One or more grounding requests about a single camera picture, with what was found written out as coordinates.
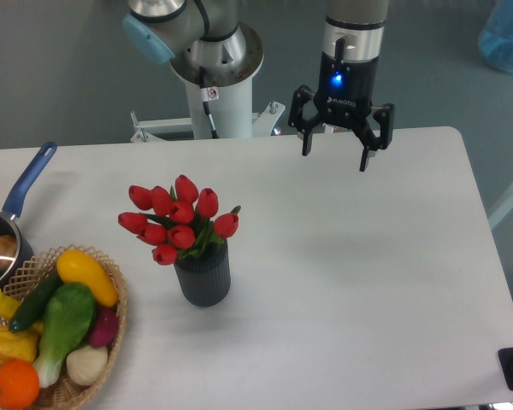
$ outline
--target tulip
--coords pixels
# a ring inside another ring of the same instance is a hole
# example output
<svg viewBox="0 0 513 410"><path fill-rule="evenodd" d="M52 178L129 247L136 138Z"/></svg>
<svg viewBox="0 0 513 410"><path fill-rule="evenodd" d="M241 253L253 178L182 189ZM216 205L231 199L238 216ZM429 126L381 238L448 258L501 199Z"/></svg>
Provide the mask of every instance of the tulip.
<svg viewBox="0 0 513 410"><path fill-rule="evenodd" d="M161 225L148 224L140 230L140 233L137 237L149 245L159 245L160 243L167 242L168 233L166 229Z"/></svg>
<svg viewBox="0 0 513 410"><path fill-rule="evenodd" d="M143 211L152 208L152 191L142 186L131 185L129 187L129 199L133 201L137 208Z"/></svg>
<svg viewBox="0 0 513 410"><path fill-rule="evenodd" d="M194 231L185 225L177 225L171 228L168 231L168 237L169 241L179 249L188 249L196 242Z"/></svg>
<svg viewBox="0 0 513 410"><path fill-rule="evenodd" d="M194 210L188 202L175 201L169 207L169 217L173 222L187 225L194 218Z"/></svg>
<svg viewBox="0 0 513 410"><path fill-rule="evenodd" d="M160 265L171 265L177 260L177 249L169 243L160 243L152 250L154 261Z"/></svg>
<svg viewBox="0 0 513 410"><path fill-rule="evenodd" d="M174 181L174 188L177 191L177 198L179 201L194 203L198 199L198 188L185 175L180 175Z"/></svg>
<svg viewBox="0 0 513 410"><path fill-rule="evenodd" d="M161 186L155 186L151 191L152 193L152 207L157 216L166 216L169 214L169 208L171 207L171 196L165 188Z"/></svg>
<svg viewBox="0 0 513 410"><path fill-rule="evenodd" d="M118 223L131 233L139 234L140 230L148 225L148 220L142 214L124 212L118 215Z"/></svg>
<svg viewBox="0 0 513 410"><path fill-rule="evenodd" d="M219 211L219 197L210 188L203 188L199 194L196 210L204 218L213 218Z"/></svg>
<svg viewBox="0 0 513 410"><path fill-rule="evenodd" d="M238 230L239 225L239 217L237 214L231 212L229 214L223 214L219 216L215 223L213 224L213 228L215 229L215 233L226 239L227 237L231 237Z"/></svg>

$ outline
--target woven basket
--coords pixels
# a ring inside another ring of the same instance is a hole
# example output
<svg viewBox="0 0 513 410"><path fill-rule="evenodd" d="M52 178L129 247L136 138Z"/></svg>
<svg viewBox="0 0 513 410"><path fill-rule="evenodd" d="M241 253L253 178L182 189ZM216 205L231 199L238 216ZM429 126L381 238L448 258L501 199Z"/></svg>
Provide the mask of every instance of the woven basket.
<svg viewBox="0 0 513 410"><path fill-rule="evenodd" d="M114 282L119 296L116 314L120 321L120 329L118 330L115 340L109 345L109 360L107 365L94 384L86 387L75 384L68 378L66 366L63 365L58 382L46 389L40 389L40 394L36 401L30 407L27 407L27 409L31 410L70 410L78 408L89 401L89 399L98 392L101 386L103 386L104 381L110 374L118 352L120 351L121 339L126 329L126 283L121 275L120 269L114 261L94 248L82 248L70 245L67 248L50 249L42 253L39 257L33 257L31 260L26 261L23 267L17 269L15 275L9 280L8 284L4 286L3 293L22 301L40 280L49 276L51 269L55 267L57 257L67 249L78 249L95 258ZM0 325L7 324L7 320L0 316Z"/></svg>

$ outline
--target light blue robot joint cap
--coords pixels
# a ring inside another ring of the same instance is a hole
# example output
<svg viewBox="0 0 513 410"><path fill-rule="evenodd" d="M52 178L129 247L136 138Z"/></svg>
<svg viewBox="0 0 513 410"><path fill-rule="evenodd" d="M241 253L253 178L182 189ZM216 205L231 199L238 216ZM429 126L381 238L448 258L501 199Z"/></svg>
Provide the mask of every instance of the light blue robot joint cap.
<svg viewBox="0 0 513 410"><path fill-rule="evenodd" d="M174 52L150 28L132 15L126 15L122 24L131 41L155 64L163 64L174 58Z"/></svg>

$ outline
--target zucchini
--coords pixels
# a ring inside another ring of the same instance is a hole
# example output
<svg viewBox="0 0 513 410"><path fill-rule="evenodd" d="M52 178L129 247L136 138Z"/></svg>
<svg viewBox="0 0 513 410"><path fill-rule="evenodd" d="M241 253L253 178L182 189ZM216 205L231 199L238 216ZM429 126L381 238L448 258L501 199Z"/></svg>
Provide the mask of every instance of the zucchini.
<svg viewBox="0 0 513 410"><path fill-rule="evenodd" d="M59 277L59 273L54 269L47 278L36 285L17 310L15 310L14 315L9 320L9 331L12 333L25 331L42 319L45 307L56 290L62 285L63 282Z"/></svg>

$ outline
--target metal bracket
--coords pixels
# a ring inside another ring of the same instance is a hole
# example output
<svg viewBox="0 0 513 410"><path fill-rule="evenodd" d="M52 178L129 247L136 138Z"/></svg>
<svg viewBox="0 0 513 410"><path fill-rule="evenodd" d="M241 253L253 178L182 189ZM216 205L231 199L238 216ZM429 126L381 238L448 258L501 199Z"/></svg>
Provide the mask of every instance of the metal bracket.
<svg viewBox="0 0 513 410"><path fill-rule="evenodd" d="M252 136L279 135L280 130L276 127L276 124L284 111L285 105L272 101L261 113L253 113ZM130 140L132 143L166 142L167 139L158 138L155 134L192 131L192 119L190 118L138 121L133 111L131 118L135 131Z"/></svg>

